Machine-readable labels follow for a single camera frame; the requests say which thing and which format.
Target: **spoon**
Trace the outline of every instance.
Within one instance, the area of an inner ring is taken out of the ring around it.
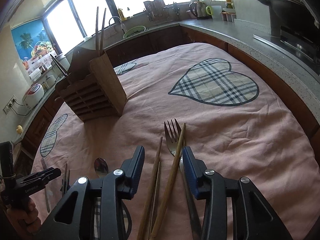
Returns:
[[[96,160],[94,161],[94,170],[96,171],[96,174],[99,176],[99,178],[103,178],[109,172],[108,165],[102,158],[96,158]]]

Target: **metal fork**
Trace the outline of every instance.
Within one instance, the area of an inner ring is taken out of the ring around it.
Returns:
[[[176,149],[179,141],[179,136],[181,133],[181,127],[176,119],[174,119],[177,131],[173,125],[173,121],[171,119],[171,126],[169,121],[167,121],[169,130],[167,128],[166,123],[164,122],[164,134],[165,134],[165,140],[167,142],[167,146],[169,151],[172,153],[173,156],[176,154]],[[201,223],[199,220],[198,212],[196,209],[195,202],[193,200],[187,178],[186,178],[186,173],[184,171],[184,166],[183,166],[183,161],[182,161],[182,155],[180,157],[180,162],[179,162],[179,167],[182,175],[182,181],[183,181],[183,187],[184,187],[184,193],[186,195],[187,199],[187,204],[188,204],[188,212],[189,212],[189,219],[190,219],[190,226],[191,226],[191,231],[192,231],[192,238],[193,240],[200,240],[201,237]]]
[[[44,158],[41,158],[41,164],[43,170],[47,169],[47,164],[45,164]],[[47,194],[47,188],[44,186],[44,197],[45,197],[45,205],[47,206],[47,212],[50,213],[50,206],[48,201],[48,194]]]

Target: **wok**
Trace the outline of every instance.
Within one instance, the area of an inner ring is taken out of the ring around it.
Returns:
[[[288,28],[313,40],[318,28],[314,18],[303,3],[296,0],[257,0],[271,7]]]

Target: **granite countertop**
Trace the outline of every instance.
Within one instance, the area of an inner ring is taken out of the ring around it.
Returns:
[[[235,25],[231,22],[223,22],[222,20],[185,20],[151,27],[142,33],[138,33],[134,36],[113,43],[105,47],[105,49],[111,49],[121,43],[148,33],[179,25],[223,40],[261,62],[297,93],[320,123],[320,77],[313,71],[310,71],[307,66],[299,65],[279,50],[254,39],[254,34],[264,37],[269,36],[258,30],[241,25]],[[23,127],[23,133],[21,135],[17,135],[14,144],[23,139],[32,120],[53,92],[54,86],[45,93],[42,100],[32,110],[32,112],[22,120],[21,126]]]

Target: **wooden box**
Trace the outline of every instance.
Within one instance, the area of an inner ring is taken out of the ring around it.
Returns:
[[[83,121],[102,116],[121,116],[127,96],[106,54],[77,47],[68,77],[56,91]]]

